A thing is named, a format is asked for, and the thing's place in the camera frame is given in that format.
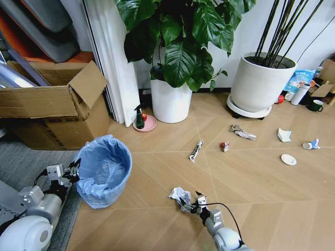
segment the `spray bottle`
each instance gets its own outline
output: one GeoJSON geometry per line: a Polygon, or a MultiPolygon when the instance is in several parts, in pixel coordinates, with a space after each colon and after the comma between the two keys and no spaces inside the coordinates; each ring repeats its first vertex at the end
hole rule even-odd
{"type": "Polygon", "coordinates": [[[141,108],[142,108],[142,105],[139,104],[138,107],[134,109],[134,111],[136,111],[136,128],[137,129],[143,129],[144,127],[144,121],[143,121],[142,113],[140,110],[141,108]]]}

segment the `white plant pot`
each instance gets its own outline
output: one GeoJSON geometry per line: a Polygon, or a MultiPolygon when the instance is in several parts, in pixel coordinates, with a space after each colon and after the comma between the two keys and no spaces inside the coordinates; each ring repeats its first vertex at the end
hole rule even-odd
{"type": "Polygon", "coordinates": [[[165,123],[177,123],[187,118],[192,91],[184,84],[173,88],[167,82],[151,80],[152,108],[154,116],[165,123]]]}
{"type": "Polygon", "coordinates": [[[283,60],[287,69],[267,68],[245,59],[254,55],[248,53],[241,58],[231,87],[234,104],[248,112],[259,112],[273,105],[297,68],[296,62],[288,58],[283,60]]]}

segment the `wooden floor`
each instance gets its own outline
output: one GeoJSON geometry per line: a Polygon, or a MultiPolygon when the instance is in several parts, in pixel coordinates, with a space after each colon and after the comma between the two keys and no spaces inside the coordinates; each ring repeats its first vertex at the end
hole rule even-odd
{"type": "Polygon", "coordinates": [[[194,94],[186,120],[158,122],[149,133],[112,122],[109,133],[132,152],[130,179],[109,208],[82,204],[68,251],[215,250],[200,218],[181,212],[168,198],[177,186],[229,204],[244,242],[256,251],[335,250],[335,107],[311,112],[285,101],[263,121],[237,120],[226,99],[194,94]],[[229,132],[234,123],[257,139],[229,132]],[[279,127],[292,130],[291,142],[278,139],[279,127]],[[301,147],[314,138],[320,138],[320,150],[301,147]],[[192,163],[188,156],[199,139],[205,143],[192,163]],[[230,150],[223,153],[219,143],[227,141],[230,150]],[[297,165],[285,165],[284,153],[297,165]]]}

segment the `trash can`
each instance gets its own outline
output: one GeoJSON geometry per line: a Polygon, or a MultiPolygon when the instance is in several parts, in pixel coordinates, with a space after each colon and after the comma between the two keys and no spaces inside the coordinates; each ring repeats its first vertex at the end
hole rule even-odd
{"type": "Polygon", "coordinates": [[[123,192],[130,176],[131,154],[112,135],[96,138],[84,146],[75,160],[81,158],[76,188],[92,208],[113,204],[123,192]]]}

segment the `pink saucer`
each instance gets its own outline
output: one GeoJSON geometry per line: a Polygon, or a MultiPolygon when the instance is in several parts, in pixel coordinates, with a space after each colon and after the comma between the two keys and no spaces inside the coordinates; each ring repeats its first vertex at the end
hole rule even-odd
{"type": "Polygon", "coordinates": [[[156,118],[151,115],[147,115],[147,120],[144,122],[144,127],[142,129],[136,128],[136,121],[132,123],[132,126],[135,128],[135,130],[139,132],[149,132],[155,128],[156,124],[157,124],[156,118]]]}

